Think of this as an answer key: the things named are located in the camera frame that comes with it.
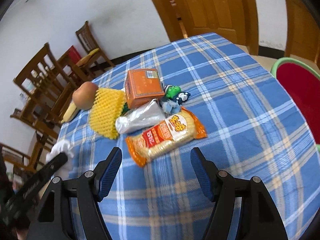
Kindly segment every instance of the door frame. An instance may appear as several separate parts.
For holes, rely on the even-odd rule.
[[[301,2],[305,6],[308,13],[310,13],[307,5],[303,2],[303,0],[301,0]],[[285,3],[286,3],[286,8],[287,8],[288,31],[287,31],[287,43],[285,46],[284,56],[290,57],[291,52],[292,52],[292,43],[293,43],[293,35],[294,35],[293,3],[291,0],[285,0]],[[316,63],[316,65],[320,69],[320,39],[318,41],[318,48],[317,48],[316,56],[315,56],[315,59],[313,62]]]
[[[170,41],[183,39],[176,14],[169,0],[152,0]],[[242,0],[244,7],[246,46],[251,55],[258,55],[259,30],[256,0]]]
[[[169,0],[152,0],[171,42],[183,39],[176,14]]]

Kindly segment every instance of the wooden door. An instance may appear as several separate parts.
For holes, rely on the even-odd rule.
[[[246,45],[242,0],[176,0],[188,36],[215,32]]]
[[[285,56],[291,54],[318,63],[320,30],[301,0],[286,0],[288,37]]]

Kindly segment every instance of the label sticker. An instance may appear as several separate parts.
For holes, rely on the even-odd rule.
[[[146,71],[147,72],[147,78],[158,78],[158,74],[156,71]]]
[[[181,132],[187,129],[187,121],[180,114],[172,115],[158,125],[144,131],[139,146],[151,148],[165,140],[178,140]]]

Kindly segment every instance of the baseboard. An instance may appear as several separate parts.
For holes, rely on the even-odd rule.
[[[259,46],[258,56],[279,59],[284,57],[284,51],[280,49],[273,49],[273,48],[268,48],[264,46]]]

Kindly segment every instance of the blue gripper pad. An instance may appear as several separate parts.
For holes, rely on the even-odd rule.
[[[113,147],[107,159],[99,162],[94,169],[96,173],[94,181],[95,195],[99,201],[102,201],[104,197],[108,196],[121,162],[122,152],[120,148]]]
[[[203,194],[209,198],[209,200],[213,201],[213,194],[212,194],[212,186],[209,179],[207,172],[205,171],[202,162],[198,156],[197,150],[192,149],[190,154],[191,165],[193,170],[196,173],[197,179],[199,181],[200,187],[202,189]]]

